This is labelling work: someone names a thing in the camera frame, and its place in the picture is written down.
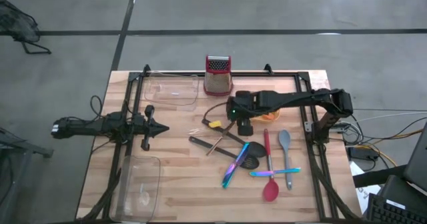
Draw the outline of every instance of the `cheese grater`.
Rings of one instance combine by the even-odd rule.
[[[203,89],[208,95],[223,96],[232,91],[232,57],[206,56]]]

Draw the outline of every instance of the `gray spoon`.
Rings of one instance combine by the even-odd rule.
[[[291,136],[289,135],[288,131],[283,130],[283,131],[279,132],[279,142],[280,142],[280,145],[283,147],[283,151],[285,152],[285,169],[288,169],[288,168],[290,168],[289,157],[288,157],[288,149],[289,149],[289,145],[291,143]],[[285,178],[286,178],[288,190],[291,190],[292,189],[291,173],[286,173]]]

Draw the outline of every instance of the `wooden tabletop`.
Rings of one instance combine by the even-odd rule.
[[[114,71],[111,74],[103,114],[119,111],[125,95],[127,76],[129,71]],[[329,88],[325,71],[309,71],[314,89]],[[295,82],[287,77],[234,77],[234,92],[238,90],[261,91],[274,90],[280,93],[296,91]],[[174,108],[164,108],[155,103],[154,119],[170,127],[169,131],[150,139],[150,151],[143,151],[140,147],[142,136],[135,138],[132,155],[136,157],[157,157],[161,163],[161,177],[155,214],[151,221],[225,221],[225,222],[272,222],[272,221],[317,221],[318,212],[312,184],[312,176],[307,157],[307,147],[298,108],[280,110],[280,118],[273,123],[252,122],[254,135],[241,137],[248,141],[257,141],[264,144],[263,130],[270,132],[272,161],[274,169],[284,168],[284,152],[278,143],[278,132],[286,129],[290,132],[292,142],[289,156],[291,167],[301,167],[300,173],[293,173],[292,190],[286,188],[284,175],[277,175],[279,197],[272,203],[262,199],[262,190],[268,178],[251,177],[248,170],[239,168],[229,187],[221,186],[224,173],[232,158],[213,152],[209,157],[205,155],[207,149],[188,141],[192,129],[203,128],[195,136],[214,143],[220,133],[204,129],[201,124],[206,110],[224,102],[226,97],[207,96],[203,92],[203,79],[199,79],[199,92],[196,101],[197,107],[193,111],[177,111]],[[143,113],[149,101],[141,95],[139,111]],[[321,117],[325,111],[318,107]],[[223,125],[229,122],[226,119],[225,107],[214,109],[207,117],[209,120],[220,120]],[[237,134],[237,128],[231,130]],[[96,148],[106,142],[106,137],[97,137]],[[357,215],[360,214],[356,190],[354,187],[350,167],[344,145],[339,141],[326,144],[332,184],[342,200]],[[229,138],[225,138],[219,147],[238,154],[242,145]],[[81,196],[77,217],[84,216],[95,205],[107,187],[114,144],[108,144],[98,149],[89,162],[85,185]],[[267,170],[267,160],[260,158],[258,171]],[[325,209],[328,210],[326,192],[322,189]]]

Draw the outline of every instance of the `black chair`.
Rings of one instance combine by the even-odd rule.
[[[40,40],[40,34],[34,18],[6,0],[0,0],[0,34],[12,36],[27,54],[51,54],[48,48],[35,44]],[[30,51],[26,44],[44,51]]]

